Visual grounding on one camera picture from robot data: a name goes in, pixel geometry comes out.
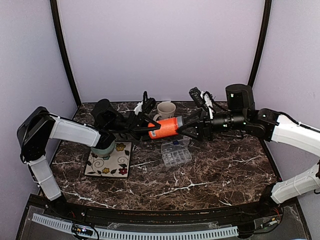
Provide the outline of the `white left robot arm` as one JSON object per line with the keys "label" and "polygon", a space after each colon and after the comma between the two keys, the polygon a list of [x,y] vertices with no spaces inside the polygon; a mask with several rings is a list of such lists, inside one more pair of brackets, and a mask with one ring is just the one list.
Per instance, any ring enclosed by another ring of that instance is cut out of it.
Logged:
{"label": "white left robot arm", "polygon": [[145,97],[136,109],[124,116],[108,99],[99,100],[91,115],[93,124],[80,123],[49,112],[39,106],[17,129],[20,160],[29,168],[34,182],[51,203],[51,210],[60,218],[67,218],[70,206],[62,199],[63,193],[47,160],[47,145],[51,140],[67,141],[90,147],[95,155],[107,156],[116,147],[116,135],[130,134],[140,139],[160,124],[149,117],[156,106],[154,98]]}

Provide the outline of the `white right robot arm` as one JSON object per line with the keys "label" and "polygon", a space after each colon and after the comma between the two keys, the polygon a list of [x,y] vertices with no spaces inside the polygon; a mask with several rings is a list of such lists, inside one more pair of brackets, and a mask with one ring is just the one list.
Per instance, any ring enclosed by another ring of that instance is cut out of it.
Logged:
{"label": "white right robot arm", "polygon": [[[249,85],[232,84],[225,92],[227,108],[221,107],[220,112],[215,112],[217,103],[212,95],[192,88],[189,95],[199,109],[187,117],[177,118],[177,133],[198,141],[210,141],[214,133],[238,130],[261,140],[320,155],[319,129],[298,122],[284,112],[268,108],[257,110]],[[320,165],[317,163],[288,180],[268,185],[255,205],[255,213],[266,217],[275,206],[311,191],[318,194],[319,190]]]}

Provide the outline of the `orange bottle with grey lid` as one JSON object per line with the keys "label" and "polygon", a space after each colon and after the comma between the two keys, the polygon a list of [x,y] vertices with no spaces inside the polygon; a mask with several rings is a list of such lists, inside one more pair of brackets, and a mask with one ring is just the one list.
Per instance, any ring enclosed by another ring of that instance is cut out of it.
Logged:
{"label": "orange bottle with grey lid", "polygon": [[178,129],[184,125],[184,120],[182,116],[177,116],[159,120],[157,123],[160,124],[160,128],[148,132],[148,136],[151,139],[162,139],[178,135]]}

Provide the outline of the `clear plastic pill organizer box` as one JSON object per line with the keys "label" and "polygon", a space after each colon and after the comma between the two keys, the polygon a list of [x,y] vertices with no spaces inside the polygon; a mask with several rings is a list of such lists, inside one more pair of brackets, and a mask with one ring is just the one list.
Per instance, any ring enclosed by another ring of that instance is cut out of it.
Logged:
{"label": "clear plastic pill organizer box", "polygon": [[162,161],[166,167],[188,163],[192,160],[189,149],[181,144],[164,143],[161,146]]}

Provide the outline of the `small white dropper bottle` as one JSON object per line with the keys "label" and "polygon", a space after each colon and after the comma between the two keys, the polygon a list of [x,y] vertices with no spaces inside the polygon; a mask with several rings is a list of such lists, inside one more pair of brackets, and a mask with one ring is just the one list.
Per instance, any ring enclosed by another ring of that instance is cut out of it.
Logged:
{"label": "small white dropper bottle", "polygon": [[190,144],[191,138],[188,136],[183,136],[182,142],[184,146],[188,146]]}

